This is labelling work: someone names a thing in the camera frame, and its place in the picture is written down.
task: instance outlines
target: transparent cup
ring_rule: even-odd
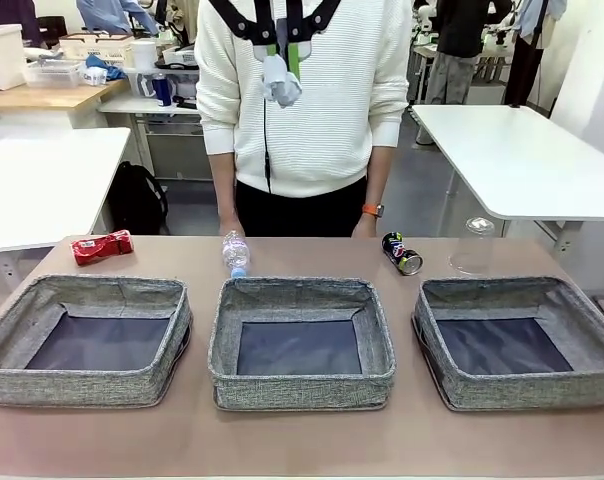
[[[481,275],[491,266],[495,225],[481,217],[466,222],[463,236],[449,259],[451,266],[463,273]]]

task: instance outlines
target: blue bottle cap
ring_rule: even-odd
[[[246,277],[246,270],[242,267],[235,267],[231,270],[231,278],[243,278]]]

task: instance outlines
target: person in background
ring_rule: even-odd
[[[47,48],[40,34],[33,0],[0,1],[0,25],[10,23],[22,25],[22,40],[28,42],[27,46]]]
[[[516,31],[515,51],[511,62],[509,82],[504,93],[504,104],[525,104],[531,94],[544,49],[551,44],[555,24],[566,12],[567,0],[549,0],[542,23],[542,33],[534,48],[533,33],[538,24],[542,0],[523,0],[513,29]]]
[[[273,18],[286,17],[286,1],[272,3]],[[320,3],[305,1],[304,14]],[[300,63],[302,96],[281,108],[265,101],[251,43],[200,0],[198,110],[221,235],[376,236],[407,107],[411,3],[343,0]]]
[[[159,33],[151,16],[136,0],[76,0],[80,15],[89,30],[131,33],[127,14],[131,14],[151,35]]]
[[[438,50],[431,67],[426,103],[462,105],[466,103],[475,74],[477,56],[482,52],[482,30],[500,23],[511,11],[511,0],[493,0],[495,13],[489,14],[491,0],[438,0],[433,22],[440,32]],[[433,145],[420,128],[416,144]]]

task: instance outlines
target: hand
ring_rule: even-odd
[[[368,213],[362,214],[360,221],[353,229],[351,238],[375,238],[377,236],[377,218]]]
[[[229,218],[220,218],[220,236],[225,237],[229,232],[235,230],[240,235],[244,236],[244,229],[237,216]]]

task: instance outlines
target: white sweater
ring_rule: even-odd
[[[255,20],[253,0],[231,0]],[[272,0],[286,17],[286,0]],[[308,16],[320,0],[303,0]],[[412,0],[342,0],[300,63],[302,96],[282,109],[267,102],[271,190],[309,197],[366,174],[372,146],[397,146],[407,106]],[[198,110],[209,155],[235,152],[237,180],[267,191],[262,64],[209,0],[200,1],[195,54]]]

